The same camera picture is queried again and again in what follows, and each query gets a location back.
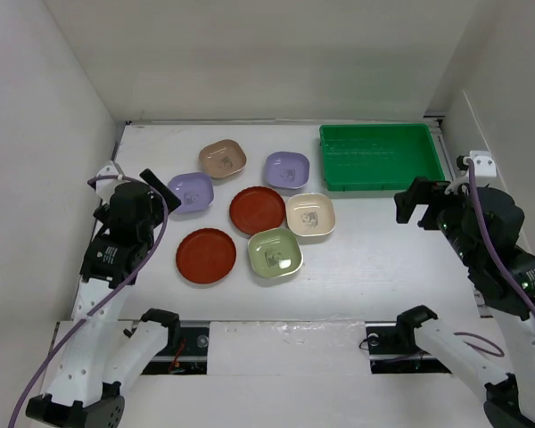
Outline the brown square panda plate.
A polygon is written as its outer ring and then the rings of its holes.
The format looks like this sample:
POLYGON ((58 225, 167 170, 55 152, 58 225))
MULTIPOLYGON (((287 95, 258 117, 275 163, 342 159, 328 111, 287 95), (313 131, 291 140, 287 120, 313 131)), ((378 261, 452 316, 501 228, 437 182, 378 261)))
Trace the brown square panda plate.
POLYGON ((235 140, 223 139, 202 148, 199 161, 208 176, 220 180, 244 169, 247 157, 235 140))

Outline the red round plate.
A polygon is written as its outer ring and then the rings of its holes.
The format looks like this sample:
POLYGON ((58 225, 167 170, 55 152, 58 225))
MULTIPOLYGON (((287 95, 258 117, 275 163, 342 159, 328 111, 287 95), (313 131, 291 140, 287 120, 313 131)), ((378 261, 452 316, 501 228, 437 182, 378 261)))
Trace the red round plate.
POLYGON ((248 187, 230 203, 229 217, 247 235, 280 227, 285 220, 283 197, 265 186, 248 187))
POLYGON ((213 284, 227 276, 236 261, 233 239, 216 228, 202 228, 187 235, 177 247, 180 275, 194 284, 213 284))

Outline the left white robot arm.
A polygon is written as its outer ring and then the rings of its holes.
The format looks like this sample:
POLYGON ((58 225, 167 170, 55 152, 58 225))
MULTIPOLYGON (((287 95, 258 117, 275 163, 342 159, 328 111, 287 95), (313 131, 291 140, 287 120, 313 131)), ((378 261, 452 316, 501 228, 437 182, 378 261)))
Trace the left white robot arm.
POLYGON ((181 201, 150 169, 139 178, 108 167, 89 185, 103 199, 95 210, 101 227, 86 248, 72 327, 47 354, 41 375, 56 355, 57 373, 41 394, 22 395, 17 408, 51 427, 116 427, 124 393, 159 352, 180 345, 178 314, 149 309, 118 351, 111 340, 119 314, 140 270, 165 235, 169 214, 181 201))

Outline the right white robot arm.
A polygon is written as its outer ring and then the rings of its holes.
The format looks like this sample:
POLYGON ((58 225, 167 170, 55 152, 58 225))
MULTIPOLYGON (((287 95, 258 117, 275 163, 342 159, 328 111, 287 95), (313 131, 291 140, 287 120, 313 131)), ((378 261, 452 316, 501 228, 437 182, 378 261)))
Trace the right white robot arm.
POLYGON ((524 213, 507 193, 416 178, 396 193, 396 220, 406 224, 416 206, 418 225, 439 230, 467 269, 504 337, 512 372, 485 360, 424 305, 397 316, 394 340, 406 351, 437 358, 481 400, 494 427, 535 427, 535 256, 517 243, 524 213))

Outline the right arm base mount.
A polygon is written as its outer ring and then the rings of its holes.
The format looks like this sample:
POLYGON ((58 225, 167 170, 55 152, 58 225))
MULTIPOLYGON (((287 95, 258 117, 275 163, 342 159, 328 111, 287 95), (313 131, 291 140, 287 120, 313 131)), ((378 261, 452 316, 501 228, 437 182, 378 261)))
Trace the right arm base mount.
POLYGON ((366 324, 366 338, 359 348, 369 358, 373 375, 449 374, 435 357, 405 344, 397 335, 393 322, 366 324))

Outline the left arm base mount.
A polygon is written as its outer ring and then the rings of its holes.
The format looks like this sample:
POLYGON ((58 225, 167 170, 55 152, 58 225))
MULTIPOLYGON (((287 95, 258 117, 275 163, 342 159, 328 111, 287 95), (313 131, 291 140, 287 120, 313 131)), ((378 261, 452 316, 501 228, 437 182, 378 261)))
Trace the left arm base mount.
POLYGON ((156 354, 143 370, 143 375, 207 374, 210 324, 183 321, 179 337, 156 354))

